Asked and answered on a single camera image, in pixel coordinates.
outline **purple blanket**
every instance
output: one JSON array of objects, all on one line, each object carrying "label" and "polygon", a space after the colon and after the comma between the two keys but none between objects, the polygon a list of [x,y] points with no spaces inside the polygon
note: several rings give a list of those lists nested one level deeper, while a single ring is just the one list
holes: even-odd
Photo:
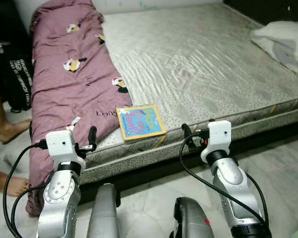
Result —
[{"label": "purple blanket", "polygon": [[[33,143],[68,126],[74,129],[75,141],[86,145],[93,125],[99,141],[119,127],[116,107],[132,105],[106,49],[102,22],[91,0],[52,0],[34,13]],[[43,184],[52,171],[48,151],[32,149],[30,187]],[[29,193],[28,213],[40,214],[42,194]]]}]

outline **white pillow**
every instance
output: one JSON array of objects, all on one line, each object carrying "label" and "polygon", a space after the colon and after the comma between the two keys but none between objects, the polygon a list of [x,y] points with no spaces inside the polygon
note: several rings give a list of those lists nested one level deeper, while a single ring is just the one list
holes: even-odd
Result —
[{"label": "white pillow", "polygon": [[298,74],[298,22],[276,21],[251,32],[251,40]]}]

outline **mattress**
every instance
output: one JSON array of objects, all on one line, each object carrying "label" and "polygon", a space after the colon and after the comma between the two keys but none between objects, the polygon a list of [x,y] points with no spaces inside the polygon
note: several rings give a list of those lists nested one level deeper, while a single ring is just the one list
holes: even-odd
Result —
[{"label": "mattress", "polygon": [[88,155],[83,183],[177,156],[182,123],[226,119],[235,140],[298,121],[298,76],[250,42],[260,24],[223,4],[104,17],[133,105],[156,104],[167,134],[126,143],[114,131]]}]

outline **human foot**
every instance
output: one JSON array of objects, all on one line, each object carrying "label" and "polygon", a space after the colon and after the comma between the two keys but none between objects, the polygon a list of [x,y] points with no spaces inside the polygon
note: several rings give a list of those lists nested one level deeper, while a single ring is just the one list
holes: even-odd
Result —
[{"label": "human foot", "polygon": [[21,132],[25,131],[30,127],[31,120],[24,120],[17,124],[7,124],[0,130],[0,141],[2,144],[9,143]]},{"label": "human foot", "polygon": [[[7,175],[0,172],[0,192],[3,192]],[[7,194],[17,197],[29,187],[29,180],[25,178],[12,177],[9,181]]]}]

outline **children's book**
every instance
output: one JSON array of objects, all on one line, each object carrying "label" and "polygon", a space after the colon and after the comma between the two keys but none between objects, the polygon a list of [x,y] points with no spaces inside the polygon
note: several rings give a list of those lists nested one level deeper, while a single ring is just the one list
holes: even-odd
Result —
[{"label": "children's book", "polygon": [[124,140],[166,133],[156,105],[117,108],[117,115]]}]

